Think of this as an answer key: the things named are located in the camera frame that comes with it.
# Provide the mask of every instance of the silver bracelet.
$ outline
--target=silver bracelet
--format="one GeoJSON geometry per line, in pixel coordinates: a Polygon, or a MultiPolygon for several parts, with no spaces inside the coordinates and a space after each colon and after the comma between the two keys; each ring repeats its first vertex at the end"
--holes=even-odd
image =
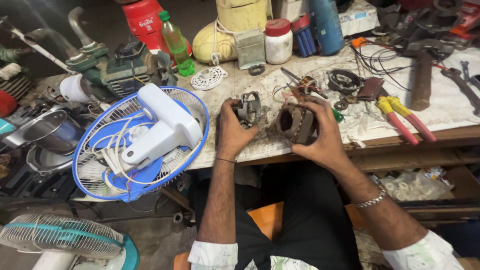
{"type": "Polygon", "coordinates": [[[387,195],[387,192],[384,189],[382,189],[380,191],[380,195],[377,198],[375,198],[373,200],[370,200],[368,202],[364,202],[364,203],[360,203],[360,204],[353,204],[353,206],[355,206],[357,208],[370,207],[372,205],[375,205],[375,204],[379,203],[381,200],[383,200],[385,198],[386,195],[387,195]]]}

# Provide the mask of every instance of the black wrist band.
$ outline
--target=black wrist band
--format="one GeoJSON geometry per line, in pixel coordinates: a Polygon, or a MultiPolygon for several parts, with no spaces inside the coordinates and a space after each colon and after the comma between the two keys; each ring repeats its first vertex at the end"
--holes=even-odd
{"type": "Polygon", "coordinates": [[[228,162],[231,162],[233,164],[237,163],[236,161],[230,161],[230,160],[224,160],[224,159],[220,159],[220,158],[215,158],[216,160],[223,160],[223,161],[228,161],[228,162]]]}

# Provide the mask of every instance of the white plastic jar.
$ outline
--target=white plastic jar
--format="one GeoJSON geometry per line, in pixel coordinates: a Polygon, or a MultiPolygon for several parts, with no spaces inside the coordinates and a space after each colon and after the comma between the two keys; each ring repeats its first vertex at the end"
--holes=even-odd
{"type": "Polygon", "coordinates": [[[275,19],[265,26],[265,59],[270,64],[283,64],[292,56],[293,33],[290,21],[275,19]]]}

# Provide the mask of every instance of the shirt cuff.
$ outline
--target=shirt cuff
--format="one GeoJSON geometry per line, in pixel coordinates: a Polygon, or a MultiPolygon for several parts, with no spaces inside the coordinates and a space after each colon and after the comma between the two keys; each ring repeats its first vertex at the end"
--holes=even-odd
{"type": "Polygon", "coordinates": [[[423,239],[413,245],[383,251],[383,254],[395,270],[462,270],[452,252],[452,245],[436,233],[428,231],[423,239]]]}
{"type": "Polygon", "coordinates": [[[238,263],[238,245],[214,244],[195,241],[192,245],[188,261],[198,266],[212,267],[235,267],[238,263]]]}

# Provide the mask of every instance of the green screwdriver handle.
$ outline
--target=green screwdriver handle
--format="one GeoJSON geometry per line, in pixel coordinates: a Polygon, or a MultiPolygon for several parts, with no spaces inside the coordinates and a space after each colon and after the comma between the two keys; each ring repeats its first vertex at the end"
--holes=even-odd
{"type": "Polygon", "coordinates": [[[337,123],[340,123],[343,121],[344,119],[344,116],[343,114],[341,114],[339,111],[335,110],[335,109],[332,109],[333,111],[333,115],[335,116],[335,120],[337,123]]]}

